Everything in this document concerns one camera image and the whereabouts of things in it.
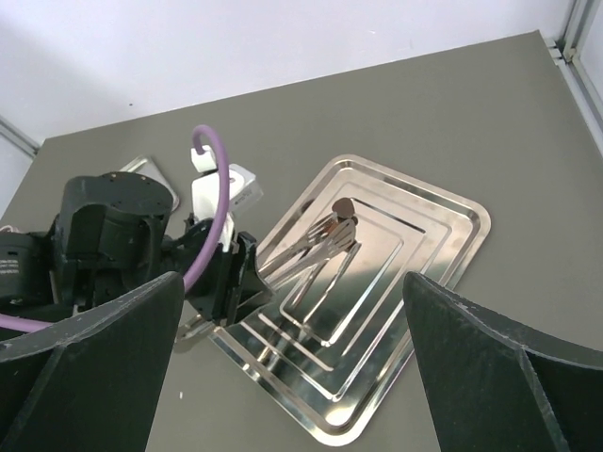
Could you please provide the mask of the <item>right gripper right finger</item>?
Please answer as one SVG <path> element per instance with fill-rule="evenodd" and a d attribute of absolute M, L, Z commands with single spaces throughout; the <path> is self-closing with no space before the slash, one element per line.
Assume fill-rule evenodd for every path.
<path fill-rule="evenodd" d="M 409 272 L 403 301 L 443 451 L 599 451 L 602 353 Z"/>

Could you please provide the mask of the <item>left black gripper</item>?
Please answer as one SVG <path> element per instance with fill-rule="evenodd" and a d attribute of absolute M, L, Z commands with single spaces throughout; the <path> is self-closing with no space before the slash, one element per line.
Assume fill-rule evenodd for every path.
<path fill-rule="evenodd" d="M 210 218 L 185 220 L 185 233 L 162 241 L 162 270 L 185 274 L 201 250 L 212 225 Z M 219 244 L 198 281 L 187 291 L 189 304 L 204 319 L 231 325 L 262 305 L 253 301 L 268 289 L 257 264 L 258 243 L 246 231 L 234 234 L 227 250 Z"/>

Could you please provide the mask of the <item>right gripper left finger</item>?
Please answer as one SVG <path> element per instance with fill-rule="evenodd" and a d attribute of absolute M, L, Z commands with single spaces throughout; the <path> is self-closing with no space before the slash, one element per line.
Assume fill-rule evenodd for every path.
<path fill-rule="evenodd" d="M 145 450 L 183 302 L 168 272 L 2 343 L 2 450 Z"/>

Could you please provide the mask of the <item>metal tongs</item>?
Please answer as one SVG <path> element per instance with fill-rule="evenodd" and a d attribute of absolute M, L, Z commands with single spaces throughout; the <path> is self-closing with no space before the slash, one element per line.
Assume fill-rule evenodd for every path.
<path fill-rule="evenodd" d="M 348 226 L 344 231 L 336 236 L 329 236 L 329 228 L 335 222 L 338 220 L 334 213 L 323 217 L 310 226 L 293 245 L 281 251 L 270 261 L 263 265 L 257 262 L 260 277 L 267 284 L 268 289 L 257 294 L 252 300 L 260 301 L 262 305 L 266 304 L 272 294 L 303 270 L 316 264 L 323 264 L 353 245 L 356 224 L 351 219 L 347 219 Z M 178 329 L 174 347 L 188 347 L 197 337 L 219 325 L 221 324 L 208 321 L 197 313 Z"/>

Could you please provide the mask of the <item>dark heart chocolate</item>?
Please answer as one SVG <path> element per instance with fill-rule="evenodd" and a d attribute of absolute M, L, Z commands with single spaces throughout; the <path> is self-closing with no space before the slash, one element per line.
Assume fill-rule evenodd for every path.
<path fill-rule="evenodd" d="M 335 201 L 332 205 L 332 211 L 339 222 L 351 219 L 355 224 L 358 224 L 354 204 L 350 198 L 343 197 Z"/>

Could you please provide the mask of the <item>silver tin lid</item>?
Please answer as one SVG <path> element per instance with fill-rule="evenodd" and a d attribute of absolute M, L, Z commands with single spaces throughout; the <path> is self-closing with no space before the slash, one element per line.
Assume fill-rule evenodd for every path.
<path fill-rule="evenodd" d="M 141 176 L 149 177 L 166 187 L 172 196 L 171 210 L 174 212 L 180 204 L 180 198 L 168 179 L 161 172 L 155 161 L 150 156 L 140 155 L 121 168 L 121 171 L 137 173 Z"/>

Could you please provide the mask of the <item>brown cube chocolate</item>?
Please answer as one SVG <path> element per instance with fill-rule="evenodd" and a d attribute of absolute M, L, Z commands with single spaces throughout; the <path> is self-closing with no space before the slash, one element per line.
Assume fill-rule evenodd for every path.
<path fill-rule="evenodd" d="M 340 234 L 345 228 L 348 226 L 348 222 L 346 220 L 335 222 L 331 225 L 328 231 L 329 236 L 336 236 Z"/>

